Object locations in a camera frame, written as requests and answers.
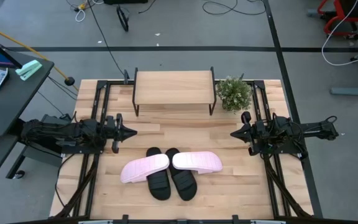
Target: potted plant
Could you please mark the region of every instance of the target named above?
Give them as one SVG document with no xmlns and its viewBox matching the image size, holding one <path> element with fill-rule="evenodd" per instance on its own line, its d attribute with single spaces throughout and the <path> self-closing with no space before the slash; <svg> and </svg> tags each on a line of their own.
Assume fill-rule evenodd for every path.
<svg viewBox="0 0 358 224">
<path fill-rule="evenodd" d="M 227 77 L 217 85 L 217 93 L 222 100 L 223 109 L 236 113 L 240 110 L 246 110 L 251 103 L 251 87 L 240 78 Z"/>
</svg>

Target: wooden platform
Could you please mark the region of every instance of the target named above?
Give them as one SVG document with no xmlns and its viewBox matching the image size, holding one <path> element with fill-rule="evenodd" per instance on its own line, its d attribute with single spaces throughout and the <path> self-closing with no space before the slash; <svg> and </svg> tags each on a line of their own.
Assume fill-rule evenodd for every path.
<svg viewBox="0 0 358 224">
<path fill-rule="evenodd" d="M 90 117 L 96 82 L 81 82 L 76 102 L 79 119 Z M 266 80 L 265 84 L 271 112 L 288 116 L 280 80 Z M 138 135 L 121 143 L 119 154 L 111 152 L 111 141 L 107 143 L 106 153 L 99 162 L 91 218 L 121 219 L 123 214 L 128 214 L 130 219 L 231 219 L 234 214 L 240 219 L 273 217 L 262 159 L 251 157 L 247 145 L 229 135 L 242 126 L 240 112 L 225 112 L 218 98 L 212 116 L 205 113 L 205 105 L 146 105 L 136 117 L 132 87 L 111 88 L 108 115 L 122 113 L 124 125 L 138 130 Z M 253 105 L 249 111 L 254 118 Z M 222 160 L 223 171 L 202 175 L 194 173 L 198 191 L 189 202 L 180 199 L 172 182 L 171 197 L 166 201 L 156 200 L 146 182 L 122 184 L 119 179 L 124 165 L 145 157 L 146 150 L 152 146 L 161 148 L 162 152 L 171 147 L 181 152 L 214 152 Z M 82 158 L 82 155 L 73 156 L 60 172 L 58 191 L 65 203 L 77 188 Z M 281 159 L 288 190 L 307 212 L 313 213 L 301 163 L 288 155 L 281 155 Z M 281 196 L 278 190 L 276 192 L 280 213 L 283 214 Z M 55 196 L 50 214 L 55 215 L 61 208 Z"/>
<path fill-rule="evenodd" d="M 135 104 L 212 104 L 212 83 L 212 71 L 137 72 Z"/>
</svg>

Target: black slide sandal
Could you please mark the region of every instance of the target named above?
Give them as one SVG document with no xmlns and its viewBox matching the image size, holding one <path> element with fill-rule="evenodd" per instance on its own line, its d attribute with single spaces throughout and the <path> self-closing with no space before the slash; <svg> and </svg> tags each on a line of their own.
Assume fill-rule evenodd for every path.
<svg viewBox="0 0 358 224">
<path fill-rule="evenodd" d="M 197 193 L 197 182 L 190 170 L 178 170 L 172 164 L 173 156 L 179 153 L 176 148 L 171 148 L 165 152 L 169 158 L 169 171 L 180 198 L 185 201 L 191 200 Z"/>
<path fill-rule="evenodd" d="M 147 150 L 146 156 L 161 154 L 157 147 L 151 147 Z M 158 200 L 166 200 L 171 197 L 171 187 L 169 185 L 167 170 L 161 170 L 147 176 L 150 193 Z"/>
</svg>

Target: slipper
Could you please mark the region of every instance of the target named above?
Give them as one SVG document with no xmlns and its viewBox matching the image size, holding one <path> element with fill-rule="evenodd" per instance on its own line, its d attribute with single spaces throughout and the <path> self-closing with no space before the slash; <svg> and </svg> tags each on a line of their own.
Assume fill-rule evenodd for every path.
<svg viewBox="0 0 358 224">
<path fill-rule="evenodd" d="M 176 169 L 195 170 L 198 174 L 222 171 L 223 165 L 213 152 L 181 152 L 170 159 Z"/>
<path fill-rule="evenodd" d="M 161 150 L 157 147 L 151 147 L 146 152 L 146 158 L 156 155 L 159 156 L 164 154 L 161 154 Z M 158 200 L 166 200 L 171 196 L 171 187 L 168 180 L 167 167 L 168 166 L 166 166 L 164 170 L 147 176 L 150 193 Z"/>
<path fill-rule="evenodd" d="M 156 154 L 146 158 L 136 159 L 128 162 L 121 171 L 121 182 L 140 182 L 146 181 L 150 174 L 165 170 L 169 165 L 169 159 L 164 154 Z"/>
<path fill-rule="evenodd" d="M 171 148 L 165 152 L 168 156 L 170 164 L 169 171 L 171 178 L 175 184 L 180 198 L 185 201 L 191 200 L 197 193 L 197 182 L 190 170 L 178 170 L 172 164 L 172 159 L 175 154 L 178 154 L 179 150 Z"/>
</svg>

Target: gray floor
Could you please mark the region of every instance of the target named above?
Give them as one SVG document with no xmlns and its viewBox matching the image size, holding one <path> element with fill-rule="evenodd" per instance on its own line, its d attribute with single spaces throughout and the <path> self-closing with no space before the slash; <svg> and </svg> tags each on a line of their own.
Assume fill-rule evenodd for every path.
<svg viewBox="0 0 358 224">
<path fill-rule="evenodd" d="M 115 7 L 95 6 L 94 11 L 110 46 L 246 46 L 273 47 L 267 18 L 229 13 L 210 16 L 202 11 L 202 0 L 157 1 L 150 11 L 138 14 L 148 4 L 125 5 L 131 12 L 129 33 L 122 31 Z M 270 0 L 282 47 L 321 47 L 325 41 L 323 22 L 305 16 L 320 0 Z M 259 3 L 239 1 L 239 9 L 263 10 Z M 75 13 L 63 0 L 5 1 L 0 8 L 0 30 L 33 47 L 104 47 L 90 10 L 77 23 Z M 7 47 L 16 44 L 0 37 Z M 358 47 L 341 38 L 330 47 Z M 121 78 L 108 52 L 42 52 L 67 75 L 84 78 Z M 275 52 L 113 52 L 117 62 L 130 75 L 140 70 L 201 70 L 214 66 L 216 78 L 240 75 L 244 78 L 281 79 Z M 346 62 L 350 53 L 327 54 L 333 62 Z M 358 86 L 358 63 L 332 67 L 319 53 L 284 53 L 288 75 L 302 122 L 338 116 L 341 133 L 333 141 L 307 140 L 318 195 L 326 218 L 358 220 L 358 97 L 332 96 L 332 86 Z M 51 76 L 62 80 L 52 71 Z M 64 113 L 72 113 L 75 102 L 50 81 L 40 92 Z M 58 115 L 41 96 L 36 95 L 22 119 Z M 5 179 L 6 172 L 20 153 L 16 146 L 0 170 L 0 223 L 46 218 L 52 202 L 55 167 L 26 160 L 21 180 Z"/>
</svg>

